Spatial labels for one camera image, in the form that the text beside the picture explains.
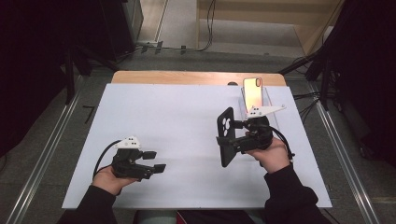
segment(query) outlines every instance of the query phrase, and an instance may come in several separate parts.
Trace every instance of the wooden table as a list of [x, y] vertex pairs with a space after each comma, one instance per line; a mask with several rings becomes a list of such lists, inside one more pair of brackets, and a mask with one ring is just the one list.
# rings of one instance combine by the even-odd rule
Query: wooden table
[[261, 77], [263, 86], [286, 86], [280, 74], [185, 71], [119, 71], [111, 83], [227, 85], [235, 82], [242, 86], [248, 77]]

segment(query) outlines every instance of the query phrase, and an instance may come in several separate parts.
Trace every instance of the black curtain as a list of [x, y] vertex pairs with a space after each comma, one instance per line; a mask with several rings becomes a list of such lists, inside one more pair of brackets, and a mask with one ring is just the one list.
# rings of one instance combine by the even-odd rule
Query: black curtain
[[0, 1], [0, 157], [65, 86], [62, 43], [39, 1]]
[[322, 59], [340, 73], [342, 100], [357, 114], [346, 114], [355, 133], [375, 155], [396, 166], [396, 1], [346, 0], [339, 21], [325, 42]]

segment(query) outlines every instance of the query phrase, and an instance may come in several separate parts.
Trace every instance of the phone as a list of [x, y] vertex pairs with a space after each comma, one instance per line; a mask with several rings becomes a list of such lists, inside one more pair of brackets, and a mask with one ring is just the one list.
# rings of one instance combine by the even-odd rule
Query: phone
[[247, 112], [253, 106], [262, 106], [262, 79], [259, 77], [244, 79], [244, 101]]

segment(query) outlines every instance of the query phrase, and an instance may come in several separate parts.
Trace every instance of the white board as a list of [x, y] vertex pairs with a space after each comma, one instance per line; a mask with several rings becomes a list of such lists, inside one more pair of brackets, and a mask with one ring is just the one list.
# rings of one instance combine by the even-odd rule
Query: white board
[[[303, 184], [318, 195], [319, 207], [331, 207], [318, 165], [288, 87], [266, 87], [278, 128], [296, 154], [294, 169]], [[229, 106], [241, 119], [241, 90], [237, 86], [108, 84], [67, 191], [63, 208], [76, 208], [92, 182], [102, 151], [130, 135], [143, 151], [157, 151], [153, 165], [165, 163], [164, 173], [125, 187], [115, 207], [134, 209], [263, 208], [269, 191], [265, 171], [249, 155], [238, 153], [221, 166], [217, 117]], [[242, 136], [244, 131], [237, 132]], [[110, 149], [101, 166], [111, 163]]]

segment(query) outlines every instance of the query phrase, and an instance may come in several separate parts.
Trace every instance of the hand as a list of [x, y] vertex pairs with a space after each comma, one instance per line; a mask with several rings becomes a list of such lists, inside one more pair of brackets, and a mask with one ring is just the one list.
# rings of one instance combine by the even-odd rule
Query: hand
[[123, 187], [134, 183], [136, 178], [116, 178], [113, 175], [113, 167], [107, 166], [99, 170], [99, 172], [93, 178], [92, 184], [100, 189], [117, 195], [122, 190]]
[[290, 165], [285, 144], [275, 137], [271, 146], [267, 149], [253, 149], [246, 151], [246, 153], [260, 161], [268, 174], [272, 174]]

